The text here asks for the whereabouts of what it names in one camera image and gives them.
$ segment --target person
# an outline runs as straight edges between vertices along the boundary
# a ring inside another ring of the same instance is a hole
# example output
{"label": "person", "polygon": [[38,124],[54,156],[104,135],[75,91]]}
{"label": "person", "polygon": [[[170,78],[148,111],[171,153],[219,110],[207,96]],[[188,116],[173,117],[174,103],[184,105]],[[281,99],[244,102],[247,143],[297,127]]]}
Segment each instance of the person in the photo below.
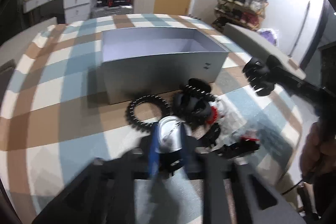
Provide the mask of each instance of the person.
{"label": "person", "polygon": [[312,125],[307,136],[300,157],[302,177],[308,174],[320,158],[325,155],[324,166],[314,181],[315,207],[319,216],[322,216],[336,196],[336,140],[320,143],[320,126],[316,122]]}

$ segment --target checkered tablecloth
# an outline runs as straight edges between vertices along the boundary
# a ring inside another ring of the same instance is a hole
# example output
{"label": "checkered tablecloth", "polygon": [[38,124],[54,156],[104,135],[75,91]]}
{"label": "checkered tablecloth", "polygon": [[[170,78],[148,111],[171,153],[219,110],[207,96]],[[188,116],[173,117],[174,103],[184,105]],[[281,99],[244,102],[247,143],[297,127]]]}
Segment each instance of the checkered tablecloth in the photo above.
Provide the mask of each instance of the checkered tablecloth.
{"label": "checkered tablecloth", "polygon": [[[152,14],[52,25],[23,54],[0,113],[0,176],[24,224],[31,223],[93,158],[119,157],[143,136],[127,125],[127,102],[108,104],[100,72],[101,35],[104,30],[152,26],[197,28],[231,51],[213,93],[226,102],[239,126],[258,127],[262,147],[248,157],[257,170],[270,183],[286,170],[301,136],[298,108],[280,86],[270,96],[257,97],[241,73],[251,57],[213,28],[185,16]],[[151,110],[142,114],[143,119],[153,118]],[[177,213],[169,213],[175,220],[167,216],[158,223],[199,222],[199,185],[183,177],[181,170],[157,186],[169,192],[162,211],[178,208]],[[152,207],[144,201],[152,202],[150,183],[136,183],[139,223],[149,221]]]}

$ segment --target triangular cutout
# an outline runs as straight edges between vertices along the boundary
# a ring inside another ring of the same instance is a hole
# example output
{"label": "triangular cutout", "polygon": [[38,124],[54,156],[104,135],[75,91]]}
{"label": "triangular cutout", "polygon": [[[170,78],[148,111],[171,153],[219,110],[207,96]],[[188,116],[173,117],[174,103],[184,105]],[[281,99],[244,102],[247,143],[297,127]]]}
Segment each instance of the triangular cutout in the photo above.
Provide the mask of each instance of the triangular cutout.
{"label": "triangular cutout", "polygon": [[258,181],[258,179],[250,175],[255,195],[257,197],[258,206],[261,210],[277,205],[276,198]]}

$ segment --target open box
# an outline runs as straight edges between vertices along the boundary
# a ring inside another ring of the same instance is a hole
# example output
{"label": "open box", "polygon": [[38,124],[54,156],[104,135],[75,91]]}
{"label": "open box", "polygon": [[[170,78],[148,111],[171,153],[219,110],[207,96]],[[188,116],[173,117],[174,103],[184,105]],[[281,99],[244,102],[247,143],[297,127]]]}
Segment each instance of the open box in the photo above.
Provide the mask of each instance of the open box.
{"label": "open box", "polygon": [[197,29],[103,31],[102,70],[110,104],[178,90],[190,78],[215,82],[228,50]]}

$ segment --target person's hand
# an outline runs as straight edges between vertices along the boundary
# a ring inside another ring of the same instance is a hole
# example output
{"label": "person's hand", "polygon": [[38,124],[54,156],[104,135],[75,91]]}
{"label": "person's hand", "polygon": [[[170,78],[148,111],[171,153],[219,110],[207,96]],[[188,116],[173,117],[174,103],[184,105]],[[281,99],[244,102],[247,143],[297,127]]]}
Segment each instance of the person's hand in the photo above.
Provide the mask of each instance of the person's hand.
{"label": "person's hand", "polygon": [[308,172],[313,171],[312,168],[315,167],[316,162],[319,160],[320,153],[326,155],[326,157],[325,164],[319,175],[329,173],[335,168],[336,140],[331,140],[320,145],[319,130],[318,122],[314,123],[303,147],[300,158],[300,169],[303,177]]}

